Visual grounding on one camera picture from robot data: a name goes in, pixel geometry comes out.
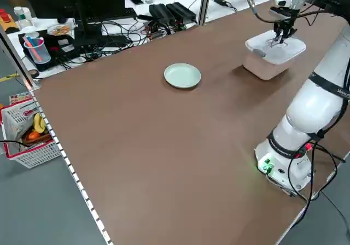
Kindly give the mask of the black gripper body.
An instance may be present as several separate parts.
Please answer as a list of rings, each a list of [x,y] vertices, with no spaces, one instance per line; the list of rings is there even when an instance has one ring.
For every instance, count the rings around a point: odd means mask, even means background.
[[[288,23],[294,24],[295,17],[298,16],[299,10],[290,9],[287,7],[270,7],[270,14],[274,17],[272,21],[277,22],[285,20]]]

